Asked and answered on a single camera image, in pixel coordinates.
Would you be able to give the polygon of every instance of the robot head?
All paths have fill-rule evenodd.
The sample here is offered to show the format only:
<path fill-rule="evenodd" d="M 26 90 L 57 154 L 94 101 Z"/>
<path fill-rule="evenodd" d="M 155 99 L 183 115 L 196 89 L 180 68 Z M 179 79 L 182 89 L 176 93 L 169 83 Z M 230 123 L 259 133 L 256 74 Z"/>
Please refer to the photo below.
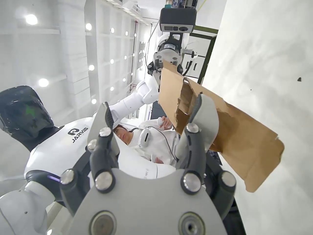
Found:
<path fill-rule="evenodd" d="M 0 92 L 0 128 L 31 151 L 51 136 L 54 123 L 37 93 L 18 86 Z"/>

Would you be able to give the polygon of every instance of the cardboard piece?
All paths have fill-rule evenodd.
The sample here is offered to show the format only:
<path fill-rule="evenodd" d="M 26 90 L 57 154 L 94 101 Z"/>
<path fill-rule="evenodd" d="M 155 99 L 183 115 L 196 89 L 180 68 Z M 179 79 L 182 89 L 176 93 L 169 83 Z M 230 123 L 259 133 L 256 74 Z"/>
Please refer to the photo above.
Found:
<path fill-rule="evenodd" d="M 180 134 L 187 124 L 200 92 L 215 103 L 219 130 L 211 150 L 220 152 L 255 192 L 280 163 L 284 144 L 277 134 L 221 97 L 177 73 L 176 66 L 163 62 L 159 104 Z"/>

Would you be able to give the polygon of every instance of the woman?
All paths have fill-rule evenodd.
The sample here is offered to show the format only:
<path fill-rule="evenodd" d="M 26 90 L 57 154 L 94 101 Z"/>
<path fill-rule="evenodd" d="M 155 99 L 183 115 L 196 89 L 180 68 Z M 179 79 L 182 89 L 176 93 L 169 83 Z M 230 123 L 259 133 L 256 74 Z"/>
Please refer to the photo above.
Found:
<path fill-rule="evenodd" d="M 159 164 L 175 166 L 174 148 L 179 141 L 178 134 L 172 127 L 171 121 L 162 117 L 163 123 L 158 125 L 157 119 L 144 121 L 133 131 L 127 131 L 122 125 L 114 129 L 114 133 L 129 147 L 136 150 L 140 156 Z M 150 131 L 147 147 L 139 147 L 139 138 L 143 129 Z"/>

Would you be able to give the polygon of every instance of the metal screw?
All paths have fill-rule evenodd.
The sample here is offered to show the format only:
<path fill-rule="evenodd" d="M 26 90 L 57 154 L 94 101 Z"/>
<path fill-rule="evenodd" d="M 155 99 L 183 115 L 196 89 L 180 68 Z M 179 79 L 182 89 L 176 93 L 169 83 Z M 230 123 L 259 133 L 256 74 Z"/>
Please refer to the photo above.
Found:
<path fill-rule="evenodd" d="M 199 127 L 194 123 L 188 123 L 186 128 L 189 132 L 192 132 L 192 133 L 199 132 Z"/>
<path fill-rule="evenodd" d="M 111 134 L 112 130 L 109 127 L 104 127 L 100 130 L 99 135 L 101 137 L 107 137 Z"/>
<path fill-rule="evenodd" d="M 107 190 L 113 182 L 113 177 L 110 172 L 104 171 L 100 173 L 95 179 L 95 186 L 98 190 Z"/>
<path fill-rule="evenodd" d="M 62 185 L 67 185 L 74 180 L 75 172 L 72 169 L 67 169 L 61 175 L 60 182 Z"/>
<path fill-rule="evenodd" d="M 187 173 L 183 178 L 185 188 L 190 192 L 198 192 L 201 188 L 201 181 L 194 173 Z"/>
<path fill-rule="evenodd" d="M 185 213 L 179 220 L 180 235 L 204 235 L 205 226 L 201 217 L 193 212 Z"/>
<path fill-rule="evenodd" d="M 236 178 L 233 174 L 228 171 L 222 173 L 222 181 L 228 187 L 233 187 L 236 185 Z"/>
<path fill-rule="evenodd" d="M 97 139 L 93 139 L 91 140 L 88 145 L 87 145 L 87 149 L 90 151 L 90 152 L 93 152 L 94 149 L 96 148 L 96 144 L 97 144 Z"/>

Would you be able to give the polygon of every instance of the hair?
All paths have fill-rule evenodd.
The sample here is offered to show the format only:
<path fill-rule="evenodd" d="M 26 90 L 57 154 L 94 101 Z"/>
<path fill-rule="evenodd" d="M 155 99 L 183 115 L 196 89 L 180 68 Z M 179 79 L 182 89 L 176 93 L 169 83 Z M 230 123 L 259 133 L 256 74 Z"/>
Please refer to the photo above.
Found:
<path fill-rule="evenodd" d="M 116 131 L 116 129 L 118 129 L 119 127 L 125 129 L 126 131 L 128 131 L 125 127 L 123 127 L 122 125 L 118 124 L 114 129 L 113 129 L 113 132 Z"/>

